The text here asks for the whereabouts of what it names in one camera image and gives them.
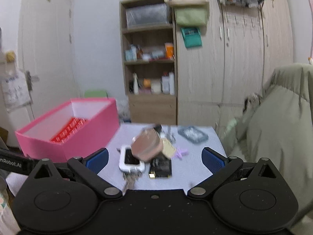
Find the blue gripper pad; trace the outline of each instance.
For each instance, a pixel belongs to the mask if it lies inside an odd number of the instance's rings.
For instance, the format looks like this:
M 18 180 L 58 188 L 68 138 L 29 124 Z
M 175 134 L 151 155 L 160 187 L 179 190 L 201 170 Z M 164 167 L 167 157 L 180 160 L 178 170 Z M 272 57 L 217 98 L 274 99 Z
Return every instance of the blue gripper pad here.
M 228 164 L 228 159 L 216 151 L 206 147 L 202 150 L 202 162 L 213 174 Z
M 83 164 L 94 173 L 98 174 L 108 164 L 108 161 L 108 150 L 106 148 L 101 148 L 93 154 L 84 158 Z

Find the white device with black screen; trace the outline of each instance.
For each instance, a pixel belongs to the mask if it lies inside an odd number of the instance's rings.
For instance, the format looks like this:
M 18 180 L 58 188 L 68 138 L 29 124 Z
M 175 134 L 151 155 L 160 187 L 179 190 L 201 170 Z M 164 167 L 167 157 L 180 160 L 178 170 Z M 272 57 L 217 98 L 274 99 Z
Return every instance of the white device with black screen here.
M 125 173 L 143 173 L 146 169 L 146 166 L 143 161 L 138 160 L 132 155 L 131 147 L 125 145 L 121 147 L 119 168 Z

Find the red object inside box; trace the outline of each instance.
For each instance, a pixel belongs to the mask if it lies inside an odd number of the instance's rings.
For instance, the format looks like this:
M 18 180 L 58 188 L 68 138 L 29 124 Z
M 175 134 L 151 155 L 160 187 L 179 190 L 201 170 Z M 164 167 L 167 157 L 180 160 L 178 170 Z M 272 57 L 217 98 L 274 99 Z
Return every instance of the red object inside box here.
M 74 135 L 79 129 L 81 129 L 88 120 L 84 118 L 72 117 L 64 127 L 53 136 L 50 141 L 64 143 L 69 137 Z

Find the clear plastic box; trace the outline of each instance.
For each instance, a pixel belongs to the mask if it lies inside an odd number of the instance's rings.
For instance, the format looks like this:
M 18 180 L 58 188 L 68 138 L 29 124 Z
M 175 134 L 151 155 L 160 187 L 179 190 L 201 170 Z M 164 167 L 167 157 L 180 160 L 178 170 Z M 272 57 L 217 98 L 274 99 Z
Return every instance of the clear plastic box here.
M 169 8 L 162 3 L 127 9 L 126 19 L 127 27 L 147 24 L 168 24 Z

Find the light green bag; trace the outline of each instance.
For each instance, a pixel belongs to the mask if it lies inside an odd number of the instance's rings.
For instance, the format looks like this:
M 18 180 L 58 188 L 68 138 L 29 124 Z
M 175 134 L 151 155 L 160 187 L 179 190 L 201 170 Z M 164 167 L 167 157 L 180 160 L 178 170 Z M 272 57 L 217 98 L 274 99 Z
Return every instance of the light green bag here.
M 179 26 L 206 26 L 209 17 L 209 6 L 176 7 L 175 18 Z

